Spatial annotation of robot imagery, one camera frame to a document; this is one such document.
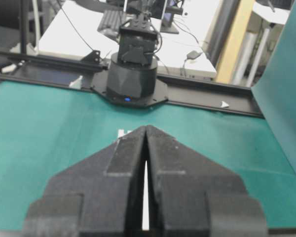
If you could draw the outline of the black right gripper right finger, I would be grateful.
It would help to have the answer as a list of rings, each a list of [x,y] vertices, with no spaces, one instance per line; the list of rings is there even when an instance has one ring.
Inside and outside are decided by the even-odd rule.
[[[163,237],[265,237],[260,202],[242,178],[154,127],[146,127],[154,221]]]

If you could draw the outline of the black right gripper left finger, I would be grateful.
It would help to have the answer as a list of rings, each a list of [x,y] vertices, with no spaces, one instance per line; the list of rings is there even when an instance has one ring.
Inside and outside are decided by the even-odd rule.
[[[52,176],[28,208],[25,237],[126,237],[142,227],[146,128]]]

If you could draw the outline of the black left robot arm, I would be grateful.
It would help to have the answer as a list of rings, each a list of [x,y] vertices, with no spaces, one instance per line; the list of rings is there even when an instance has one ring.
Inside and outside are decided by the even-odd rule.
[[[140,13],[119,22],[119,48],[97,92],[116,104],[146,107],[167,99],[153,56],[157,30]],[[24,237],[123,237],[142,226],[146,127],[53,175],[33,202]]]

